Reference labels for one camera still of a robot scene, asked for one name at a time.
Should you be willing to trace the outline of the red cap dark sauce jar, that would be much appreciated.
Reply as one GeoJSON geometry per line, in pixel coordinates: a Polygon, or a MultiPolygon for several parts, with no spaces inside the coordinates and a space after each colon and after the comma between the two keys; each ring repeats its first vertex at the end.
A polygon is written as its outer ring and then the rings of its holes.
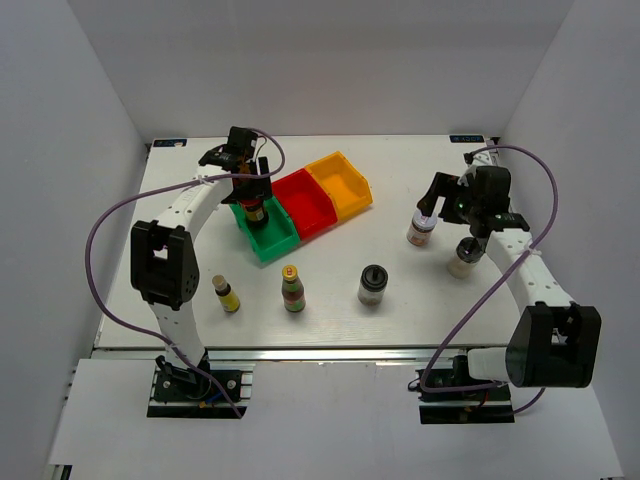
{"type": "Polygon", "coordinates": [[[242,200],[239,205],[244,213],[248,227],[252,229],[263,228],[269,221],[269,214],[263,199],[242,200]]]}

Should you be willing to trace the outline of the yellow cap sauce bottle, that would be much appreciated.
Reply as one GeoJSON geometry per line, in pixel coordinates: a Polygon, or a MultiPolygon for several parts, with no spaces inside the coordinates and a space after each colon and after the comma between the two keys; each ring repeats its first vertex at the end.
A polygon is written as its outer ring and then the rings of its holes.
{"type": "Polygon", "coordinates": [[[294,265],[286,265],[282,269],[281,294],[287,311],[297,313],[304,310],[306,306],[304,286],[294,265]]]}

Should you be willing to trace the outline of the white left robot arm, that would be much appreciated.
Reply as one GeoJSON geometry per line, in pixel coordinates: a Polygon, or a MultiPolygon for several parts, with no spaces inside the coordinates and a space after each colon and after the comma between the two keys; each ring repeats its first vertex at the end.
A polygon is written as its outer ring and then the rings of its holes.
{"type": "Polygon", "coordinates": [[[191,300],[200,271],[194,241],[221,204],[263,201],[271,196],[268,160],[256,156],[256,129],[232,127],[227,141],[198,160],[193,185],[180,193],[151,221],[131,229],[131,284],[150,306],[160,333],[169,340],[166,362],[180,368],[177,387],[199,399],[211,387],[211,374],[201,368],[206,355],[196,327],[191,300]]]}

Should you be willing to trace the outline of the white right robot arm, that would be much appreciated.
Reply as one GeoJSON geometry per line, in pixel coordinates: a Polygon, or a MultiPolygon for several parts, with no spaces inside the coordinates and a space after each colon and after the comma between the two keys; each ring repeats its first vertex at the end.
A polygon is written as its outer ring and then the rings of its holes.
{"type": "Polygon", "coordinates": [[[503,167],[472,166],[461,177],[438,172],[417,203],[424,214],[469,226],[472,253],[499,268],[520,313],[506,346],[469,350],[467,364],[451,374],[466,399],[499,383],[585,388],[593,376],[601,317],[576,303],[535,253],[528,223],[509,210],[510,186],[503,167]]]}

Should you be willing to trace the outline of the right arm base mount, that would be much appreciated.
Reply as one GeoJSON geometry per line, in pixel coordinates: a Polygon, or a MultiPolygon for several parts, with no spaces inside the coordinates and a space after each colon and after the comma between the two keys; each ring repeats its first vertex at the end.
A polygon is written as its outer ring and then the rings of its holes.
{"type": "Polygon", "coordinates": [[[467,392],[427,393],[420,389],[423,370],[407,384],[418,395],[422,425],[509,424],[515,422],[508,386],[467,392]]]}

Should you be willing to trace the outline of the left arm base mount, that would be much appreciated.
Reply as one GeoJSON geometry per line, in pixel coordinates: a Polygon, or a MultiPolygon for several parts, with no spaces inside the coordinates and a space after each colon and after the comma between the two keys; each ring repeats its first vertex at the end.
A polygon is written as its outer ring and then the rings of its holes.
{"type": "Polygon", "coordinates": [[[163,355],[155,359],[146,416],[155,419],[239,420],[251,396],[252,374],[246,368],[199,367],[220,384],[188,368],[175,367],[163,355]]]}

